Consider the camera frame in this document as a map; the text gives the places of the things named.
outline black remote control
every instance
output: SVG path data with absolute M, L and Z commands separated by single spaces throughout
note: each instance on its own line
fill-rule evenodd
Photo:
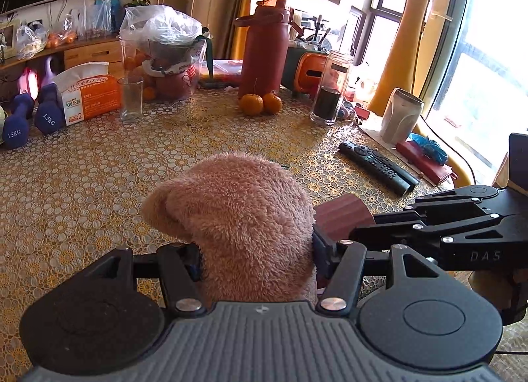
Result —
M 373 174 L 398 196 L 404 196 L 411 192 L 420 182 L 405 169 L 366 145 L 344 141 L 339 144 L 339 151 L 348 159 L 365 168 L 369 174 Z

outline blue plastic wrapper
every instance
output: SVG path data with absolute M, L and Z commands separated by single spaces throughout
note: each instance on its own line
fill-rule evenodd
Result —
M 423 153 L 428 158 L 433 159 L 441 166 L 445 165 L 448 159 L 447 153 L 442 150 L 438 142 L 415 133 L 411 133 L 411 139 L 422 148 Z

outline stuffed animal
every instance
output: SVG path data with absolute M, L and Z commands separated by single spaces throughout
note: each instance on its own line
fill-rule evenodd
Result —
M 208 305 L 316 302 L 314 209 L 293 176 L 247 154 L 218 154 L 158 186 L 142 207 L 160 232 L 202 253 Z

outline floral tablecloth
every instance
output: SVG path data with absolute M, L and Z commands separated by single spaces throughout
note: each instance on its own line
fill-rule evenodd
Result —
M 117 245 L 150 253 L 173 241 L 143 222 L 141 203 L 208 155 L 245 151 L 285 164 L 315 205 L 349 192 L 386 212 L 437 191 L 422 181 L 398 199 L 336 154 L 344 139 L 373 140 L 352 124 L 313 126 L 305 105 L 282 96 L 278 115 L 247 118 L 235 92 L 199 90 L 189 101 L 146 104 L 137 123 L 111 112 L 45 137 L 33 130 L 25 147 L 0 151 L 0 380 L 30 367 L 18 337 L 28 305 Z M 160 301 L 157 283 L 138 288 Z

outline large thermos bottle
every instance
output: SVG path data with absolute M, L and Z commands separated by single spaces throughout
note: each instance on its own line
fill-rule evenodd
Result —
M 290 39 L 289 26 L 294 26 L 302 35 L 302 30 L 293 22 L 294 10 L 286 8 L 286 1 L 259 1 L 254 15 L 239 17 L 234 21 L 237 27 L 249 27 L 239 96 L 247 93 L 264 96 L 281 87 Z

